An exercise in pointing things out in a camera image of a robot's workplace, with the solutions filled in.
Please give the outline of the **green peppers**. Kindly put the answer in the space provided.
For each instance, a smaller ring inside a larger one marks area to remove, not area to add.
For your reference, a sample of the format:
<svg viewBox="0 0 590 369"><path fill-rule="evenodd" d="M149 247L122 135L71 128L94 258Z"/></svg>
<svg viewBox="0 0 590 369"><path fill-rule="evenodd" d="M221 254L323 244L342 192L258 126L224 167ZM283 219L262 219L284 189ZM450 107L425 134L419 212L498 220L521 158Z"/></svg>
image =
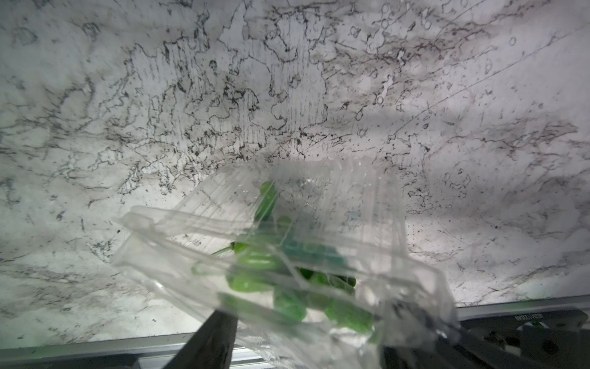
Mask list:
<svg viewBox="0 0 590 369"><path fill-rule="evenodd" d="M289 323L301 323L315 310L338 328L373 332L373 313L338 298L339 293L356 294L356 278L344 273L346 259L332 246L297 238L292 218L276 215L279 198L276 185L264 182L254 213L256 228L213 253L235 259L226 275L229 289L272 292L273 309Z"/></svg>

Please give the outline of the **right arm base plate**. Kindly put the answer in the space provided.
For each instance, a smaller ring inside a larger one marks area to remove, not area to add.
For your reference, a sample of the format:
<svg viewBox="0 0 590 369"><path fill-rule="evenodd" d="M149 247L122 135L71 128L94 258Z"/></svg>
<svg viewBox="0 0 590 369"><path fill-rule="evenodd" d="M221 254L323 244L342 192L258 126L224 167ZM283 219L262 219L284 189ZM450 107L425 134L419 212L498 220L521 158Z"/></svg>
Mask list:
<svg viewBox="0 0 590 369"><path fill-rule="evenodd" d="M588 368L589 316L577 308L462 321L470 334L550 368Z"/></svg>

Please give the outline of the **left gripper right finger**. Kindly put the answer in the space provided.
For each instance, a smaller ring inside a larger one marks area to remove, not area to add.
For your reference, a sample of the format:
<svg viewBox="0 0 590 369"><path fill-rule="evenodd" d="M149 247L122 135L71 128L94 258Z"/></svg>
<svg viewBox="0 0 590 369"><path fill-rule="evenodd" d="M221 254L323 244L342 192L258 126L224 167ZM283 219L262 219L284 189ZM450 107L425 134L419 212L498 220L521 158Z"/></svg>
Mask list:
<svg viewBox="0 0 590 369"><path fill-rule="evenodd" d="M382 368L511 368L507 342L497 329L466 327L422 341L384 341Z"/></svg>

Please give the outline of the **clear container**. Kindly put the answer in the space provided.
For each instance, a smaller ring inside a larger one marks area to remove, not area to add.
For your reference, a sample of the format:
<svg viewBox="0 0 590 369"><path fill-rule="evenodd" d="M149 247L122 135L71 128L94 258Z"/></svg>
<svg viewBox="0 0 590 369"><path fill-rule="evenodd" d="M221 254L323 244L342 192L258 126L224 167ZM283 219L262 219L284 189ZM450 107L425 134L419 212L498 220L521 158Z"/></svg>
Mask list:
<svg viewBox="0 0 590 369"><path fill-rule="evenodd" d="M172 209L135 206L114 266L191 315L238 318L281 368L377 368L455 335L442 272L411 258L396 172L369 158L250 161Z"/></svg>

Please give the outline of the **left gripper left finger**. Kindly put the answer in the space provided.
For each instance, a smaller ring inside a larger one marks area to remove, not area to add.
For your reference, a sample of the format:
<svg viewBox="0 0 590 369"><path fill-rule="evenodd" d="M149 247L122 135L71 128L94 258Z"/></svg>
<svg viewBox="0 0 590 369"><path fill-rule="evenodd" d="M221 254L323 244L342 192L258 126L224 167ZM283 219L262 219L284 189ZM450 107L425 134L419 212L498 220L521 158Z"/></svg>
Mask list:
<svg viewBox="0 0 590 369"><path fill-rule="evenodd" d="M216 310L165 369L229 369L238 319Z"/></svg>

